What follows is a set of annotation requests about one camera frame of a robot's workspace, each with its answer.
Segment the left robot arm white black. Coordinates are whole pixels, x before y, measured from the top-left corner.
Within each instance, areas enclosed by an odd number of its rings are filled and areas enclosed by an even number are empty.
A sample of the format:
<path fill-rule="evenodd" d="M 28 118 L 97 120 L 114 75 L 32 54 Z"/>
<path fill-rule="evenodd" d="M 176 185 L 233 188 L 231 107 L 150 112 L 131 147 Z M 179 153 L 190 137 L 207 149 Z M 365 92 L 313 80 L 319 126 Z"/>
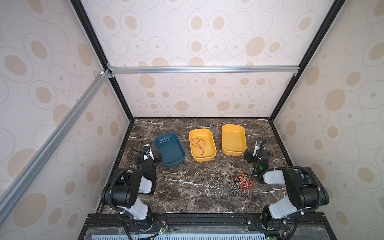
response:
<path fill-rule="evenodd" d="M 156 163 L 146 159 L 141 162 L 139 169 L 116 169 L 102 190 L 101 203 L 132 220 L 144 221 L 152 213 L 138 195 L 153 194 L 156 186 Z"/>

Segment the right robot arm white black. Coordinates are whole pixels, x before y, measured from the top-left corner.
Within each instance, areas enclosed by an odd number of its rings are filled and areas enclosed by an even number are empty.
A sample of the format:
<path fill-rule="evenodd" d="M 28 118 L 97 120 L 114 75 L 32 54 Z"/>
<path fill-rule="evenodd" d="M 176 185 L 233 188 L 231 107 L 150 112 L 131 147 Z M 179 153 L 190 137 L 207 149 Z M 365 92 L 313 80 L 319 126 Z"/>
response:
<path fill-rule="evenodd" d="M 256 181 L 267 185 L 283 185 L 287 191 L 287 196 L 264 207 L 259 220 L 264 227 L 277 220 L 314 212 L 329 203 L 327 190 L 310 167 L 270 168 L 270 153 L 261 148 L 252 153 L 246 151 L 244 158 L 253 164 L 252 177 Z"/>

